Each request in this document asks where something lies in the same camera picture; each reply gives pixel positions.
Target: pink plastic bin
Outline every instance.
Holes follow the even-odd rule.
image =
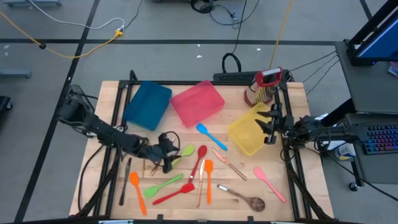
[[[174,96],[171,104],[184,126],[190,128],[221,110],[225,101],[213,84],[205,80]]]

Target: red spoon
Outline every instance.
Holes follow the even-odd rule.
[[[195,190],[195,186],[193,185],[193,183],[187,183],[184,186],[182,186],[180,190],[178,190],[178,191],[176,191],[176,192],[174,192],[172,194],[169,194],[168,196],[164,196],[162,198],[159,198],[156,201],[154,201],[154,203],[152,203],[152,204],[153,205],[157,205],[158,203],[164,202],[167,199],[169,199],[170,197],[173,197],[174,195],[177,195],[179,193],[184,193],[185,194],[185,193],[191,192],[192,190]]]
[[[195,164],[195,166],[194,166],[194,168],[193,168],[193,170],[192,170],[192,173],[191,173],[191,176],[189,177],[188,183],[192,183],[193,178],[194,178],[194,176],[195,176],[195,172],[197,171],[199,162],[200,162],[200,160],[203,158],[203,156],[206,155],[206,152],[207,152],[207,147],[206,147],[206,146],[200,146],[200,147],[199,147],[199,150],[198,150],[198,160],[197,160],[197,163]]]

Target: computer monitor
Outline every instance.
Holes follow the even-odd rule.
[[[389,0],[348,42],[353,66],[398,62],[398,1]]]

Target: green spoon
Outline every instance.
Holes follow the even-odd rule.
[[[145,189],[144,190],[145,198],[150,198],[150,197],[154,196],[159,189],[161,189],[162,187],[165,187],[165,186],[167,186],[167,185],[169,185],[171,183],[174,183],[174,182],[178,181],[182,177],[184,177],[184,174],[179,174],[179,175],[176,175],[175,177],[171,178],[166,183],[163,183],[160,186],[153,186],[153,187],[149,187],[148,189]]]
[[[178,162],[181,158],[183,158],[185,156],[190,156],[194,151],[195,151],[195,146],[187,145],[185,147],[184,151],[182,151],[181,157],[179,157],[178,159],[173,160],[172,166],[174,167],[176,162]]]

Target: red cheese grater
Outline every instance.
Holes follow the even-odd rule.
[[[244,100],[250,106],[271,102],[277,86],[282,79],[281,67],[257,72],[251,85],[244,91]]]

